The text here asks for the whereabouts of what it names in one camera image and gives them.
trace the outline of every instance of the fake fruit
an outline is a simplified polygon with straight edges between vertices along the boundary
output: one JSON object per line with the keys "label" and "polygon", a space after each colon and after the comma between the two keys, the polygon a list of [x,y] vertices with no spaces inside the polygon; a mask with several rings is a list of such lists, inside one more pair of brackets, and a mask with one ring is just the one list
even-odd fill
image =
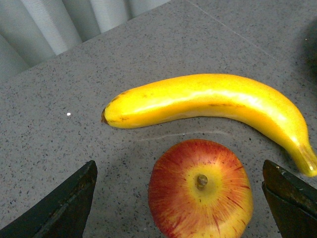
{"label": "fake fruit", "polygon": [[136,128],[197,116],[244,122],[280,146],[309,177],[317,175],[317,156],[298,108],[275,89],[230,74],[194,74],[133,88],[116,96],[102,121]]}
{"label": "fake fruit", "polygon": [[192,139],[155,163],[149,207],[168,238],[239,238],[252,217],[248,176],[221,144]]}

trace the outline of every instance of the banana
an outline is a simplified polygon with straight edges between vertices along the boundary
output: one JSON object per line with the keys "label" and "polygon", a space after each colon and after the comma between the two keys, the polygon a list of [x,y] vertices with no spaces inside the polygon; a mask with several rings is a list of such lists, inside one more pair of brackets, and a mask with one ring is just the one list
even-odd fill
{"label": "banana", "polygon": [[317,156],[301,112],[283,94],[253,79],[194,74],[150,83],[116,96],[102,121],[137,128],[198,116],[244,122],[285,148],[302,173],[317,175]]}

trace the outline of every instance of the red apple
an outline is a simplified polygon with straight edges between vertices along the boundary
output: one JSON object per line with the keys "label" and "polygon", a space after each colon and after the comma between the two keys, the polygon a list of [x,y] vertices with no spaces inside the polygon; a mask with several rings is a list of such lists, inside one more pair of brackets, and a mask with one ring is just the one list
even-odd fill
{"label": "red apple", "polygon": [[149,207],[168,238],[239,238],[252,217],[253,200],[248,176],[232,151],[191,139],[155,163]]}

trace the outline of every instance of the curtain fold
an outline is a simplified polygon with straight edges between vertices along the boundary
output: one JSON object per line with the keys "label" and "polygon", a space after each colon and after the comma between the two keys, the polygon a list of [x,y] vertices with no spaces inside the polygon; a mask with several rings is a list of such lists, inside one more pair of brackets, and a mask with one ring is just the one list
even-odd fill
{"label": "curtain fold", "polygon": [[6,80],[170,0],[0,0]]}

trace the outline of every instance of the granite surface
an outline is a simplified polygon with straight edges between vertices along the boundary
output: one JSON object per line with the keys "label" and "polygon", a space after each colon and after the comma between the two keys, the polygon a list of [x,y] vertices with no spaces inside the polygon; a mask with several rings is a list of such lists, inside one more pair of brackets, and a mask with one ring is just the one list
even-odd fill
{"label": "granite surface", "polygon": [[271,159],[298,173],[284,149],[251,127],[192,118],[139,129],[100,122],[131,87],[194,73],[264,82],[304,115],[317,150],[316,0],[172,0],[0,84],[0,229],[86,161],[98,179],[84,237],[158,238],[147,204],[153,165],[189,138],[217,141],[242,161],[255,211],[244,238],[280,238],[262,192]]}

